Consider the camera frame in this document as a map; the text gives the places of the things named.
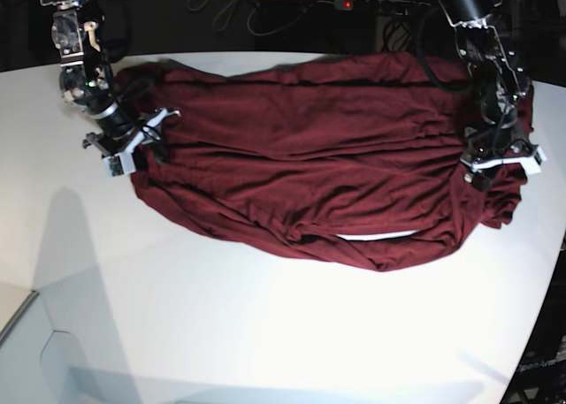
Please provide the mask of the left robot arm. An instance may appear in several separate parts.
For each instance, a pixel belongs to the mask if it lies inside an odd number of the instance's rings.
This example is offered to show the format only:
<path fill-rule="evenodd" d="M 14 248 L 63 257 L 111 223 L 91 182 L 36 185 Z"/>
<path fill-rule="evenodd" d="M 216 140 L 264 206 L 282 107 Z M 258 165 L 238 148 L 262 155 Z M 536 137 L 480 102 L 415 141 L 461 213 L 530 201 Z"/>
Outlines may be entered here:
<path fill-rule="evenodd" d="M 519 164 L 528 175 L 540 171 L 545 161 L 540 146 L 530 142 L 519 122 L 519 105 L 531 81 L 513 48 L 503 19 L 496 14 L 502 0 L 437 0 L 418 22 L 415 33 L 417 58 L 428 79 L 448 93 L 470 93 L 478 104 L 483 126 L 464 130 L 466 149 L 460 157 L 464 178 L 485 192 L 504 165 Z M 466 65 L 468 82 L 440 80 L 421 47 L 425 23 L 442 12 L 455 32 L 455 48 Z"/>

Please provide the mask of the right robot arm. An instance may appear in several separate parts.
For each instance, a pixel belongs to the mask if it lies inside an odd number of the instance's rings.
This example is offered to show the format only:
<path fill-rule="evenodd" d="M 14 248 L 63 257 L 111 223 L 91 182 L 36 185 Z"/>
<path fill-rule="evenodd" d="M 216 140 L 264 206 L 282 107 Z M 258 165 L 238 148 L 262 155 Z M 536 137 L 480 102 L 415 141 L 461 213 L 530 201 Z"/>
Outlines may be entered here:
<path fill-rule="evenodd" d="M 102 39 L 105 16 L 96 0 L 40 0 L 53 6 L 51 38 L 60 56 L 59 88 L 63 99 L 80 109 L 99 127 L 82 141 L 101 154 L 111 177 L 137 171 L 136 150 L 149 148 L 159 164 L 169 162 L 162 123 L 180 112 L 157 108 L 135 109 L 134 99 L 147 94 L 156 80 L 136 73 L 124 86 L 117 85 L 111 65 L 123 58 L 125 46 Z"/>

